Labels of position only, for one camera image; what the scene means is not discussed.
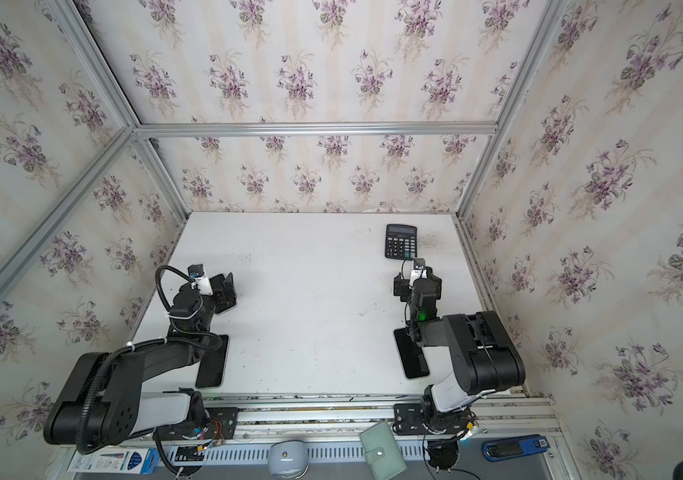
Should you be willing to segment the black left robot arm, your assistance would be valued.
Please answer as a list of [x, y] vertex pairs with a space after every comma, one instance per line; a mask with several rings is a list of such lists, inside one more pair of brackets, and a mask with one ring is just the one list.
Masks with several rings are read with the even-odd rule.
[[235, 308], [234, 278], [209, 277], [193, 264], [185, 272], [161, 265], [155, 280], [166, 272], [183, 284], [173, 298], [156, 290], [168, 321], [165, 336], [81, 356], [45, 420], [47, 444], [91, 454], [171, 427], [207, 428], [201, 391], [221, 386], [229, 344], [211, 322]]

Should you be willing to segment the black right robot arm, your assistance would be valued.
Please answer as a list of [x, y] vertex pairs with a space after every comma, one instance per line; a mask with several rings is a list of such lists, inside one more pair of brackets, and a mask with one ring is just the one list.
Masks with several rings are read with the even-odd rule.
[[393, 278], [393, 295], [405, 304], [405, 326], [393, 331], [403, 373], [431, 375], [425, 349], [447, 348], [451, 373], [425, 387], [415, 404], [395, 406], [399, 435], [443, 434], [471, 429], [471, 404], [525, 382], [525, 364], [494, 311], [439, 315], [443, 280], [429, 266]]

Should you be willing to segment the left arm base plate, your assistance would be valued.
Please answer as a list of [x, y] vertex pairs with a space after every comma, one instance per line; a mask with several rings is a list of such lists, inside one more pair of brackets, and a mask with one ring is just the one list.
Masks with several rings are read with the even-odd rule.
[[203, 424], [187, 421], [157, 429], [161, 441], [223, 441], [234, 437], [239, 410], [236, 407], [206, 408]]

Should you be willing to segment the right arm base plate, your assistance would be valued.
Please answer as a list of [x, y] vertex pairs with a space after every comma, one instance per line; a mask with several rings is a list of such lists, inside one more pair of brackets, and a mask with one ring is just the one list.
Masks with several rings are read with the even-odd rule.
[[417, 402], [393, 405], [393, 433], [398, 436], [451, 435], [473, 429], [475, 414], [469, 410], [435, 413]]

